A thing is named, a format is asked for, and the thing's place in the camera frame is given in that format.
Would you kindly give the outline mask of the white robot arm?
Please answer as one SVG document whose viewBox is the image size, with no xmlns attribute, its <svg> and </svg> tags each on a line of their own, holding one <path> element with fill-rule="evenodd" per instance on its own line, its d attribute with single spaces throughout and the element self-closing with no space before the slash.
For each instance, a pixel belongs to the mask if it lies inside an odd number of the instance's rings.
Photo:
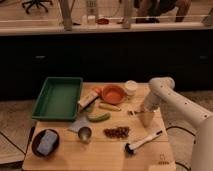
<svg viewBox="0 0 213 171">
<path fill-rule="evenodd" d="M 191 171 L 213 171 L 213 112 L 174 91 L 171 77 L 155 77 L 148 82 L 149 93 L 140 112 L 153 112 L 161 101 L 178 110 L 196 129 L 191 155 Z"/>
</svg>

